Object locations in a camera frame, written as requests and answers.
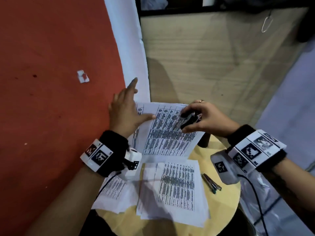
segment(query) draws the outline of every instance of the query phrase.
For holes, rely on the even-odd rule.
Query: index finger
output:
[[[126,100],[133,100],[134,99],[134,94],[135,94],[137,82],[138,82],[138,78],[134,78],[131,81],[131,83],[128,85],[127,90],[126,90],[126,94],[125,94]]]
[[[182,118],[187,117],[189,114],[191,114],[192,112],[194,112],[195,110],[201,112],[202,109],[204,107],[204,103],[191,103],[188,106],[184,107],[183,110],[180,113],[180,116]]]

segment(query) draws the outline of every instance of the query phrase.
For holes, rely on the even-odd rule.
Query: paper clip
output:
[[[273,21],[273,17],[271,16],[271,10],[270,10],[269,15],[265,18],[264,24],[262,25],[262,33],[265,33],[269,29],[272,21]]]

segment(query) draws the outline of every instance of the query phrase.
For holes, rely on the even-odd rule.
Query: black cable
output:
[[[107,182],[106,184],[100,189],[99,193],[97,194],[97,197],[100,195],[100,193],[102,193],[102,191],[104,190],[104,188],[108,185],[109,182],[111,182],[111,180],[115,177],[118,176],[119,174],[121,174],[121,171],[118,171],[114,176],[112,176]]]
[[[268,231],[267,231],[267,227],[266,227],[266,224],[265,224],[264,216],[263,216],[263,213],[262,213],[262,207],[260,205],[260,202],[259,202],[259,199],[258,199],[258,195],[257,195],[257,192],[256,192],[256,190],[254,188],[254,185],[250,182],[250,180],[247,177],[245,177],[243,175],[240,175],[240,174],[238,174],[237,176],[246,179],[249,182],[249,184],[251,185],[251,187],[253,188],[254,194],[256,196],[256,200],[257,200],[260,216],[261,216],[261,219],[262,219],[262,224],[264,226],[264,230],[265,230],[266,236],[269,236],[268,235]]]

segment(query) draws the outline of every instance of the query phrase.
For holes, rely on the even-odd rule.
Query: hand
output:
[[[138,92],[135,78],[127,88],[119,94],[114,94],[113,101],[109,104],[109,130],[128,138],[144,122],[156,119],[153,114],[138,115],[134,94]]]
[[[193,111],[202,113],[201,121],[184,127],[183,133],[204,131],[219,137],[227,137],[240,127],[212,103],[196,100],[182,110],[181,116],[187,117]]]

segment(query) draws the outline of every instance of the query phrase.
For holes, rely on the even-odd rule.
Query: person's left hand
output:
[[[109,130],[128,138],[144,122],[156,119],[153,114],[138,115],[134,94],[138,92],[134,78],[127,88],[119,94],[114,94],[113,101],[109,104]]]

